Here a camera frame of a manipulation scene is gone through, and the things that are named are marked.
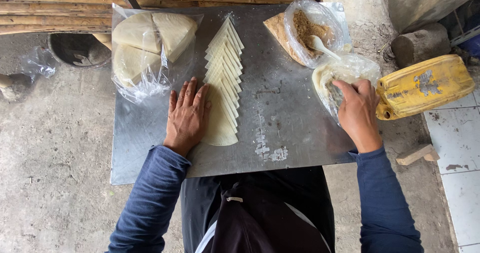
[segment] concrete floor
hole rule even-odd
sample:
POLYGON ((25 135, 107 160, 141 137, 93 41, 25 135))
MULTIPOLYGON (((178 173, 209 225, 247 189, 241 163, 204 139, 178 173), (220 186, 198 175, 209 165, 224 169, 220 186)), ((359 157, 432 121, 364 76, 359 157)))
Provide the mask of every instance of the concrete floor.
MULTIPOLYGON (((355 52, 396 70, 377 53, 395 32, 381 0, 343 2, 355 52)), ((17 73, 20 54, 46 46, 45 35, 0 36, 0 68, 17 73)), ((17 102, 0 96, 0 251, 105 250, 131 185, 111 186, 115 87, 110 67, 76 71, 60 66, 17 102)), ((380 122, 388 157, 430 141, 422 115, 380 122)), ((448 208, 435 163, 392 163, 426 252, 455 252, 448 208)), ((335 209, 336 251, 360 252, 356 164, 324 167, 335 209)), ((179 203, 165 252, 183 252, 179 203)))

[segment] hand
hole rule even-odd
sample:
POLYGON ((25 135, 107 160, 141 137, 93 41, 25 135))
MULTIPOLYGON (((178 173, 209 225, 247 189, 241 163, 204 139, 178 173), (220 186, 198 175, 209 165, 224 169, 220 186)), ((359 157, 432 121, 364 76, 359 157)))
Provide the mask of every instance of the hand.
POLYGON ((339 108, 339 122, 351 137, 358 152, 373 152, 382 147, 378 133, 375 109, 380 96, 367 79, 348 84, 343 80, 334 80, 333 85, 343 92, 343 101, 339 108))
POLYGON ((173 152, 186 157, 188 151, 198 144, 207 132, 208 117, 212 102, 205 103, 208 84, 203 85, 195 94, 197 79, 185 81, 180 94, 172 90, 170 94, 169 119, 167 121, 167 136, 163 145, 173 152))

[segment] person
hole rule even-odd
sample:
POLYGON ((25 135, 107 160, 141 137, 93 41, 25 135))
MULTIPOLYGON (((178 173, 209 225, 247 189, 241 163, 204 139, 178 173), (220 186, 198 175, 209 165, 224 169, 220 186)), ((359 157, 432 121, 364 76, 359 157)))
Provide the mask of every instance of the person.
MULTIPOLYGON (((378 133, 379 96, 368 80, 334 81, 339 122, 354 141, 362 252, 423 252, 378 133)), ((110 237, 110 252, 161 252, 178 197, 187 253, 334 252, 333 207, 321 166, 185 179, 185 158, 204 136, 211 102, 196 78, 171 91, 167 136, 153 146, 110 237)))

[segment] yellow plastic container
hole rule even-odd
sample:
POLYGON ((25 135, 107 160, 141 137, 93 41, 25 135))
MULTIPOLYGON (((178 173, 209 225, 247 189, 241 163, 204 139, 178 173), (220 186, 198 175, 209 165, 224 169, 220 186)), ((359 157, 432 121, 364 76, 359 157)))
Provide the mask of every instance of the yellow plastic container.
POLYGON ((395 120, 436 108, 473 91, 475 82, 458 55, 409 66, 377 82, 380 120, 395 120))

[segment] black pants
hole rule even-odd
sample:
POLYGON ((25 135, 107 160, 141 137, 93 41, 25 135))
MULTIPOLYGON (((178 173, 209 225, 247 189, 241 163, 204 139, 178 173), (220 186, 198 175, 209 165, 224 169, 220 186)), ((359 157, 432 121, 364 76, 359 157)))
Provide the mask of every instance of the black pants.
POLYGON ((195 253, 217 218, 221 192, 239 181, 265 189, 297 208, 312 221, 334 252, 333 207, 321 166, 185 179, 180 192, 185 252, 195 253))

